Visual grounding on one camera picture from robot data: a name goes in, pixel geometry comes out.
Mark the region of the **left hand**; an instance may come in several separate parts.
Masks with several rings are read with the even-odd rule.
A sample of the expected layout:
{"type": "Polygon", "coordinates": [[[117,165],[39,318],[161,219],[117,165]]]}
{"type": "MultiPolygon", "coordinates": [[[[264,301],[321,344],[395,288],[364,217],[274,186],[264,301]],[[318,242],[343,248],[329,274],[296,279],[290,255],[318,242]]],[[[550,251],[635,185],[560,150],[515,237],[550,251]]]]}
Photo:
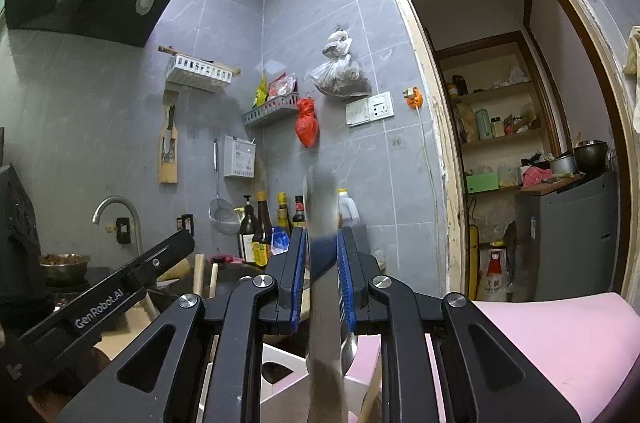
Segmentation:
{"type": "Polygon", "coordinates": [[[111,359],[99,348],[81,351],[78,362],[35,389],[28,397],[32,407],[45,422],[55,422],[62,409],[109,363],[111,359]]]}

